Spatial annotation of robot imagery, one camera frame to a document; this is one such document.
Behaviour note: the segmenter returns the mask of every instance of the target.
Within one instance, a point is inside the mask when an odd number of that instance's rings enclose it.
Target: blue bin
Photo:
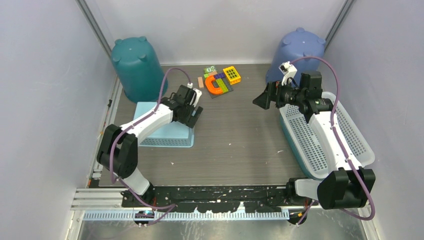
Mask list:
[[[282,63],[293,61],[300,57],[315,56],[323,57],[326,41],[310,31],[305,31],[302,27],[298,27],[296,31],[292,31],[285,35],[275,51],[271,68],[266,72],[266,83],[281,81],[283,73],[280,71]],[[320,61],[317,59],[300,60],[294,64],[297,73],[294,81],[299,84],[301,73],[305,71],[316,71]]]
[[[145,36],[116,40],[110,58],[131,102],[154,102],[158,99],[164,71]]]

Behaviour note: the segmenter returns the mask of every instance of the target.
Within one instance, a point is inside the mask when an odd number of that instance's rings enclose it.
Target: gray wood tabletop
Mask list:
[[[215,65],[220,72],[228,65]],[[154,185],[265,185],[285,184],[304,177],[283,134],[276,108],[252,104],[265,89],[269,64],[234,65],[241,82],[234,91],[211,98],[205,88],[199,100],[204,110],[194,131],[191,148],[139,147],[138,169]],[[164,66],[166,71],[171,66]],[[181,66],[197,88],[197,77],[209,66]],[[180,71],[168,75],[165,96],[187,84]],[[136,104],[122,92],[114,124],[133,120]],[[100,186],[110,186],[105,169]]]

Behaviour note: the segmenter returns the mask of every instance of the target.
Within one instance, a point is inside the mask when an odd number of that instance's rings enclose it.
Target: orange toy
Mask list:
[[[213,95],[221,95],[223,94],[223,90],[220,87],[214,87],[214,85],[212,84],[212,82],[215,81],[215,77],[212,76],[208,76],[205,80],[204,80],[204,84],[206,85],[207,90],[213,94]]]

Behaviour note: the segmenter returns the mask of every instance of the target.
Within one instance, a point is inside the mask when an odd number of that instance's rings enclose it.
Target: white basket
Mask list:
[[[336,99],[333,93],[327,91],[322,93],[322,97],[333,103]],[[326,156],[314,131],[299,112],[299,107],[286,105],[279,111],[284,134],[305,175],[317,180],[325,179],[329,174]],[[362,166],[373,163],[376,158],[373,150],[340,102],[336,114],[341,132],[358,161]]]

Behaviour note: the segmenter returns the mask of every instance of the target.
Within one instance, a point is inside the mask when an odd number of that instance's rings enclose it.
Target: wall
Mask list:
[[[147,36],[162,64],[270,63],[297,27],[325,38],[345,0],[89,0],[114,40]]]
[[[2,1],[0,23],[0,239],[63,239],[115,73],[74,0]]]
[[[420,0],[357,0],[325,54],[341,78],[341,102],[375,152],[375,225],[390,240],[424,235],[423,9]]]

